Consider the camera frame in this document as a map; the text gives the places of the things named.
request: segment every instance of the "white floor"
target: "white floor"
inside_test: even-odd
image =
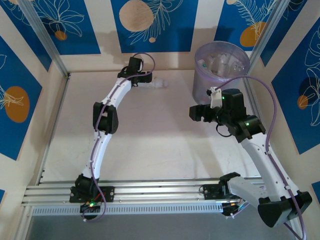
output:
[[[189,107],[196,105],[193,70],[155,71],[153,75],[168,80],[168,87],[135,87],[124,97],[101,180],[218,178],[230,172],[259,176],[234,137],[219,136],[216,123],[189,118]],[[71,75],[42,182],[74,181],[82,172],[93,146],[93,105],[109,93],[116,77],[117,72]],[[246,93],[243,85],[239,88]],[[250,111],[247,100],[245,104]]]

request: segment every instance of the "purple plastic bin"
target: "purple plastic bin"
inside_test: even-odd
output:
[[[192,96],[201,105],[211,102],[207,89],[217,87],[233,77],[246,75],[250,67],[246,52],[226,41],[214,41],[201,46],[196,51],[194,60]],[[229,83],[222,90],[236,85],[234,82]]]

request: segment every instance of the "white robotic arm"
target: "white robotic arm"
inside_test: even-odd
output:
[[[120,102],[124,98],[124,96],[130,91],[132,88],[132,82],[130,80],[125,80],[124,77],[119,77],[116,80],[116,83],[108,96],[102,100],[102,105],[113,106],[115,109],[118,108]],[[98,130],[94,133],[94,142],[97,142],[97,138],[100,138],[97,142],[97,145],[92,151],[92,156],[89,157],[87,164],[85,165],[82,174],[86,178],[91,178],[91,162],[93,166],[93,173],[96,179],[100,177],[100,168],[101,164],[106,152],[107,145],[112,137],[112,133],[107,133],[104,131]]]
[[[247,115],[243,94],[238,89],[221,91],[215,87],[207,93],[211,97],[211,104],[190,107],[189,116],[197,122],[203,118],[204,122],[216,122],[218,126],[226,126],[230,136],[235,136],[251,157],[266,189],[251,184],[233,172],[222,176],[219,185],[204,185],[204,198],[208,200],[241,198],[258,209],[260,217],[269,227],[275,227],[297,217],[298,210],[288,190],[292,191],[301,212],[310,205],[312,198],[308,192],[299,191],[272,148],[266,146],[266,130],[258,117]],[[225,206],[225,210],[223,214],[231,216],[239,209],[237,206],[231,206],[229,209]]]

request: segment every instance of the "black mounting plate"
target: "black mounting plate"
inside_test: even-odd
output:
[[[112,203],[114,201],[115,196],[115,187],[114,186],[100,186],[100,189],[103,193],[105,193],[104,197],[107,203]],[[92,200],[91,196],[88,196],[85,193],[77,191],[75,186],[71,187],[71,194],[70,194],[70,203],[86,203]],[[101,196],[99,196],[95,202],[103,202]]]
[[[204,200],[219,200],[225,199],[221,186],[219,184],[205,184],[202,186]]]

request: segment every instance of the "orange circle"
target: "orange circle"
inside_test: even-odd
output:
[[[247,27],[241,34],[241,45],[244,47],[255,46],[265,25],[266,23],[264,21],[259,21],[256,24]]]
[[[63,31],[56,31],[55,33],[54,33],[54,35],[55,35],[55,37],[57,38],[57,39],[59,39],[60,41],[64,41],[64,40],[66,40],[67,39],[67,34],[65,33],[65,32],[63,32]]]
[[[27,92],[19,86],[12,86],[5,92],[5,112],[16,123],[23,123],[29,114],[30,102]]]
[[[301,109],[301,110],[304,110],[308,107],[308,98],[305,96],[305,95],[301,95],[299,98],[298,98],[298,107]]]

